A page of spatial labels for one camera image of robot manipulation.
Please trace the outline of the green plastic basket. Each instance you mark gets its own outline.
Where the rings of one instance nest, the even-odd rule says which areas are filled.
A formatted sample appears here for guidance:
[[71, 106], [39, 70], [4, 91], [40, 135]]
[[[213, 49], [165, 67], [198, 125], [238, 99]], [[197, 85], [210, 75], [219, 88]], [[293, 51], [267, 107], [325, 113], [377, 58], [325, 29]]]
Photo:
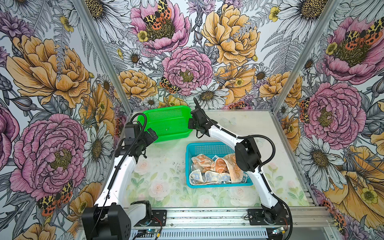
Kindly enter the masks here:
[[187, 138], [192, 132], [188, 128], [192, 118], [191, 109], [187, 106], [174, 106], [143, 112], [147, 117], [145, 131], [152, 129], [158, 136], [156, 143]]

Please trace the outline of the teal plastic basket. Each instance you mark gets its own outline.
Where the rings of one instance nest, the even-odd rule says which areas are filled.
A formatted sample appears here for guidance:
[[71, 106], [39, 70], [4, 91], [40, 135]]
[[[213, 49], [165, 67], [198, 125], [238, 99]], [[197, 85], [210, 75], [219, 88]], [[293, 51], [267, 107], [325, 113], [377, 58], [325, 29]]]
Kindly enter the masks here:
[[186, 183], [192, 189], [253, 185], [237, 166], [235, 151], [221, 142], [187, 145]]

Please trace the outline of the orange bunny towel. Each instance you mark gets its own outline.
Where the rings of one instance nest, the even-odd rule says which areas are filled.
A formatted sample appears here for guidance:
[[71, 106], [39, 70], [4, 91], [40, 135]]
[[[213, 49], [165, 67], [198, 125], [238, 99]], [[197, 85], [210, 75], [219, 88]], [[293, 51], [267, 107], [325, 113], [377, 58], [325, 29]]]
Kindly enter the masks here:
[[226, 161], [223, 158], [217, 158], [212, 164], [211, 164], [211, 171], [222, 174], [222, 173], [229, 173], [229, 169], [227, 166]]

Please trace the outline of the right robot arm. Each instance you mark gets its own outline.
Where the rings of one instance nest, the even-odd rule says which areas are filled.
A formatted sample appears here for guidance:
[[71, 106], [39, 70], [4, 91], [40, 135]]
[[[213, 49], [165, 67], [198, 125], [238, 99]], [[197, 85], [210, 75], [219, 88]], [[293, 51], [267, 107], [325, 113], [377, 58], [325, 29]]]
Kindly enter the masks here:
[[[199, 104], [196, 104], [195, 109], [191, 111], [191, 115], [192, 118], [189, 119], [188, 123], [189, 129], [219, 140], [235, 151], [238, 167], [247, 173], [259, 194], [265, 222], [276, 224], [284, 217], [291, 224], [293, 221], [289, 206], [272, 191], [263, 171], [263, 166], [275, 156], [276, 147], [274, 142], [263, 135], [243, 137], [230, 132], [210, 119]], [[264, 162], [255, 138], [265, 139], [271, 144], [271, 156]]]

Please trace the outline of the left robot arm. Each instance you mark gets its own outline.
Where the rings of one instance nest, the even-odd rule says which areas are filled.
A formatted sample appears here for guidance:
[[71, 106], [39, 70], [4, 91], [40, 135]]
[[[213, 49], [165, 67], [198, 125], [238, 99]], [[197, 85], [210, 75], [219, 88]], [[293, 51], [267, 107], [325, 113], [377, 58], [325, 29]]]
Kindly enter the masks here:
[[125, 137], [115, 151], [111, 174], [100, 196], [82, 215], [87, 240], [128, 240], [137, 224], [151, 222], [153, 214], [149, 201], [123, 203], [124, 193], [132, 178], [140, 156], [158, 136], [151, 128], [140, 123], [126, 124]]

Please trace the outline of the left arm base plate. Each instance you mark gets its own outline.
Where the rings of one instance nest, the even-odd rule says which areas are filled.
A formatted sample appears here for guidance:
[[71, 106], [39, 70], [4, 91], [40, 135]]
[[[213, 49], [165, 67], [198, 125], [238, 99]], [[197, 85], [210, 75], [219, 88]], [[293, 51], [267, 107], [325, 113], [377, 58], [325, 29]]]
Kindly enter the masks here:
[[138, 223], [141, 227], [164, 227], [167, 222], [167, 210], [152, 210], [152, 218]]

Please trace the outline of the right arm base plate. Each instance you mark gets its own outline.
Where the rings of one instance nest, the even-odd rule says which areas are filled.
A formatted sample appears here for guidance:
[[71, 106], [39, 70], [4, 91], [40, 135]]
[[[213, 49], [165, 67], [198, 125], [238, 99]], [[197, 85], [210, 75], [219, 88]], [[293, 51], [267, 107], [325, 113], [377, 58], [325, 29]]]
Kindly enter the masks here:
[[251, 226], [287, 226], [291, 223], [287, 210], [283, 210], [282, 213], [274, 216], [263, 209], [247, 209], [247, 219]]

